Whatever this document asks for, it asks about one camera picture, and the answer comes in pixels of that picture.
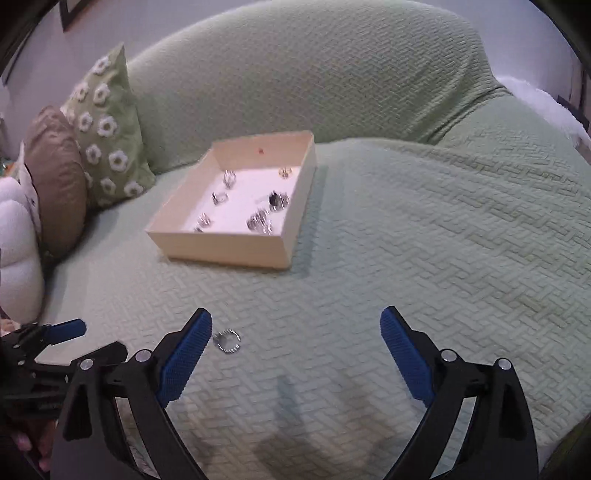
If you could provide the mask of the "person's left hand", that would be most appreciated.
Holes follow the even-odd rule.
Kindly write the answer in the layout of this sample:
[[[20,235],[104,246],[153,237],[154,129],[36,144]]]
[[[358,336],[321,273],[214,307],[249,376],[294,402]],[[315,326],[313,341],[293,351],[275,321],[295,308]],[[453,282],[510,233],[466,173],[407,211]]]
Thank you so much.
[[[21,426],[22,430],[11,434],[12,440],[23,453],[36,450],[39,453],[40,470],[45,473],[49,472],[57,421],[32,418],[21,423]]]

